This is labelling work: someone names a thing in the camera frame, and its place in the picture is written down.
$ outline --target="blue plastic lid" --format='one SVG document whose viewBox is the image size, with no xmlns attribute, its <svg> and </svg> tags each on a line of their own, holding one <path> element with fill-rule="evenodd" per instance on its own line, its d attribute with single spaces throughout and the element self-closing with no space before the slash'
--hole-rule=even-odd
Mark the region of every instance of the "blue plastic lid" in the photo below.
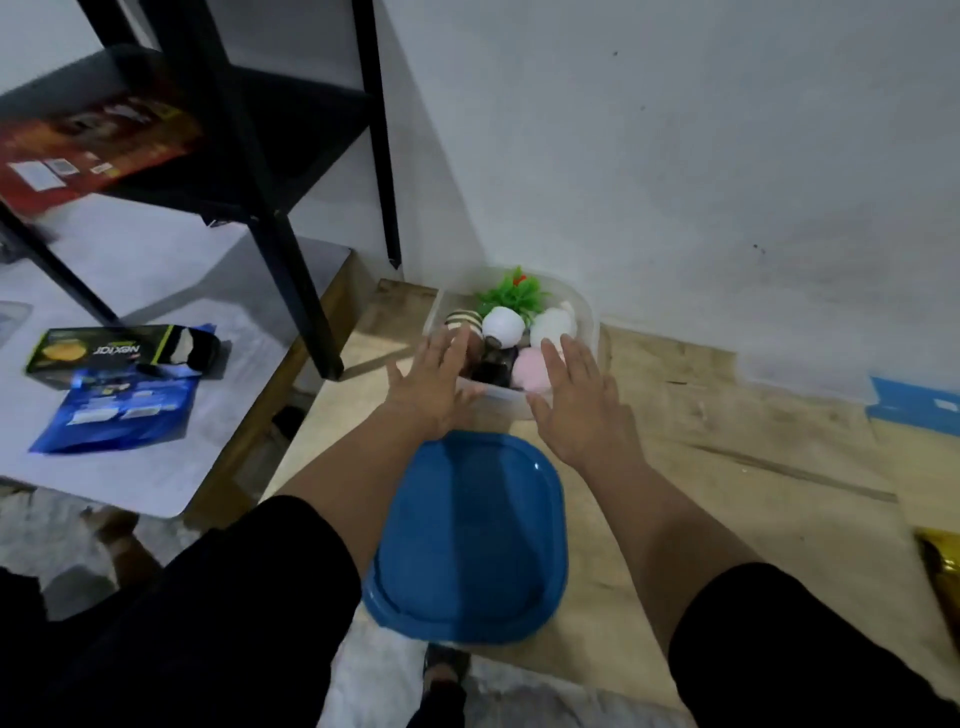
<svg viewBox="0 0 960 728">
<path fill-rule="evenodd" d="M 407 637 L 515 642 L 556 611 L 566 569 L 564 491 L 550 461 L 511 435 L 457 431 L 407 468 L 363 599 Z"/>
</svg>

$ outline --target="person's left hand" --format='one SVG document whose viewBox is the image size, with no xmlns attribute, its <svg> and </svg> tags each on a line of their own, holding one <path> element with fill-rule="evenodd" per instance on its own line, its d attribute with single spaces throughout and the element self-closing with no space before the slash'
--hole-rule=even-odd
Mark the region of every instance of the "person's left hand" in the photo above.
<svg viewBox="0 0 960 728">
<path fill-rule="evenodd" d="M 453 427 L 456 415 L 484 392 L 482 384 L 456 391 L 457 375 L 464 368 L 470 328 L 443 328 L 424 336 L 410 373 L 400 373 L 395 361 L 387 364 L 390 392 L 384 406 L 423 417 L 426 437 L 439 440 Z"/>
</svg>

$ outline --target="transparent storage box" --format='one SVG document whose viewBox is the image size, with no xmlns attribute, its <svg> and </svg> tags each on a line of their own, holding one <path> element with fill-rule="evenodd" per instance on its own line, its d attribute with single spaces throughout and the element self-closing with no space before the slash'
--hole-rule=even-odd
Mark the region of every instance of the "transparent storage box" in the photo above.
<svg viewBox="0 0 960 728">
<path fill-rule="evenodd" d="M 444 319 L 458 308 L 475 309 L 477 306 L 476 294 L 496 287 L 503 277 L 513 272 L 513 268 L 474 268 L 465 271 L 461 276 L 441 288 L 433 302 L 423 333 L 432 333 L 444 325 Z M 534 276 L 540 280 L 540 289 L 545 293 L 544 307 L 560 305 L 567 301 L 573 306 L 577 319 L 577 339 L 587 344 L 593 355 L 597 355 L 597 345 L 600 341 L 600 322 L 596 319 L 593 306 L 588 300 L 562 280 L 555 279 L 545 273 L 523 269 L 524 275 Z M 459 377 L 457 387 L 462 388 L 469 383 L 468 379 Z M 514 389 L 495 387 L 490 384 L 483 399 L 477 402 L 478 407 L 504 415 L 515 420 L 532 420 L 533 413 L 527 404 L 526 394 Z M 544 394 L 547 401 L 552 401 L 552 394 Z"/>
</svg>

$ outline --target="biscuit picture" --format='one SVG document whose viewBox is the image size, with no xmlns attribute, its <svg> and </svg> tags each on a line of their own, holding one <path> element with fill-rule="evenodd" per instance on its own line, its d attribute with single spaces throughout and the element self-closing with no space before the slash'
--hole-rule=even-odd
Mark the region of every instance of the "biscuit picture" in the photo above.
<svg viewBox="0 0 960 728">
<path fill-rule="evenodd" d="M 77 361 L 84 358 L 86 347 L 76 339 L 58 341 L 56 344 L 43 347 L 43 355 L 54 361 Z"/>
</svg>

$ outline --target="black metal rack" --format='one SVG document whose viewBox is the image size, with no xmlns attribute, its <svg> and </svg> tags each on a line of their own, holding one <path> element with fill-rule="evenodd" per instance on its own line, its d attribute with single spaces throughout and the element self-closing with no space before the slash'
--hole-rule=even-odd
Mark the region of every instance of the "black metal rack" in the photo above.
<svg viewBox="0 0 960 728">
<path fill-rule="evenodd" d="M 324 378 L 344 365 L 287 213 L 367 128 L 387 254 L 400 265 L 396 198 L 372 0 L 352 0 L 365 90 L 233 66 L 204 0 L 142 0 L 162 52 L 136 42 L 117 0 L 79 0 L 103 51 L 0 96 L 0 118 L 81 108 L 158 74 L 204 129 L 202 149 L 122 178 L 103 194 L 245 223 Z M 0 205 L 0 231 L 104 326 L 120 319 Z"/>
</svg>

